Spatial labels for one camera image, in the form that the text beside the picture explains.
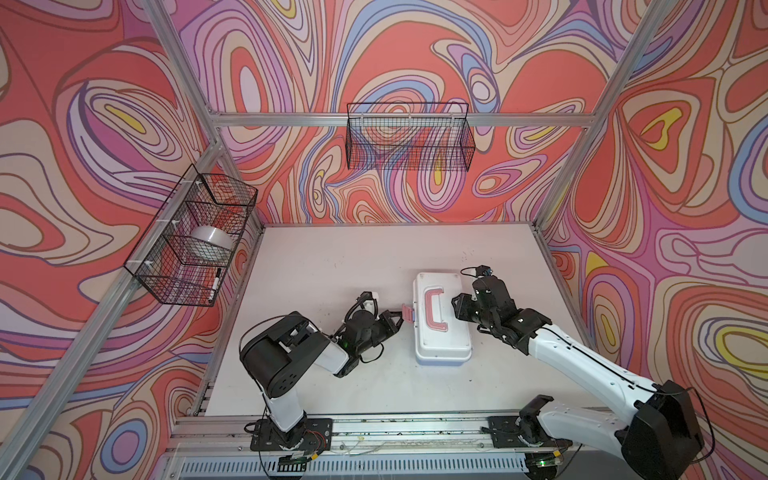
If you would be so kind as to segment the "white blue plastic tool box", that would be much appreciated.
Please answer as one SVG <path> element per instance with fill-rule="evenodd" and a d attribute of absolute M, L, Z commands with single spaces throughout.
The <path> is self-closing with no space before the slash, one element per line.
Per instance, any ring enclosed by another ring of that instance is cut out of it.
<path fill-rule="evenodd" d="M 462 292 L 456 273 L 421 272 L 413 282 L 415 356 L 421 365 L 460 366 L 472 357 L 469 326 L 452 300 Z"/>

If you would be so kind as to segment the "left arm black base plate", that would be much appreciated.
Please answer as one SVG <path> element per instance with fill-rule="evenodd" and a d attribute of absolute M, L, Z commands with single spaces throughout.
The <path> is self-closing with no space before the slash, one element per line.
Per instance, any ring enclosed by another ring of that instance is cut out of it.
<path fill-rule="evenodd" d="M 265 418 L 247 424 L 244 430 L 251 434 L 251 451 L 320 454 L 332 446 L 333 420 L 305 418 L 283 432 L 271 419 Z"/>

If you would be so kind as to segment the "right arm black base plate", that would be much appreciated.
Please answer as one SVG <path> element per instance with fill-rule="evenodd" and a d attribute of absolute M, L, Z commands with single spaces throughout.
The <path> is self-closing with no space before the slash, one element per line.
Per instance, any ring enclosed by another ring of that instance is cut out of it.
<path fill-rule="evenodd" d="M 567 451 L 573 442 L 556 439 L 535 427 L 528 432 L 518 416 L 489 416 L 487 425 L 480 427 L 480 432 L 489 435 L 494 448 L 534 448 Z"/>

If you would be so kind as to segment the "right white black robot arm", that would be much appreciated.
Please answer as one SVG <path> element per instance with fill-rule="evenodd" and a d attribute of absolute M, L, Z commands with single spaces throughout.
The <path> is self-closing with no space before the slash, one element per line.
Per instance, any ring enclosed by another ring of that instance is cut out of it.
<path fill-rule="evenodd" d="M 679 479 L 714 454 L 714 434 L 704 434 L 699 425 L 709 415 L 695 388 L 672 380 L 657 383 L 616 365 L 544 314 L 518 307 L 486 265 L 461 273 L 473 282 L 470 293 L 451 301 L 457 319 L 549 365 L 608 409 L 600 413 L 540 394 L 519 411 L 504 436 L 530 446 L 556 440 L 586 445 L 622 459 L 643 479 Z"/>

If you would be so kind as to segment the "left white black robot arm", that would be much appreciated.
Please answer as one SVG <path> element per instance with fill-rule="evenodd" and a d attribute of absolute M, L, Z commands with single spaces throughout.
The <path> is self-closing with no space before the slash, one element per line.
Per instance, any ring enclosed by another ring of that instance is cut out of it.
<path fill-rule="evenodd" d="M 264 401 L 262 418 L 249 423 L 250 449 L 262 452 L 300 452 L 319 455 L 332 444 L 333 420 L 311 420 L 301 406 L 296 386 L 311 367 L 344 378 L 368 361 L 371 349 L 384 351 L 410 314 L 380 310 L 378 295 L 362 292 L 332 334 L 323 332 L 297 311 L 275 317 L 250 339 L 242 338 L 239 360 L 257 385 Z"/>

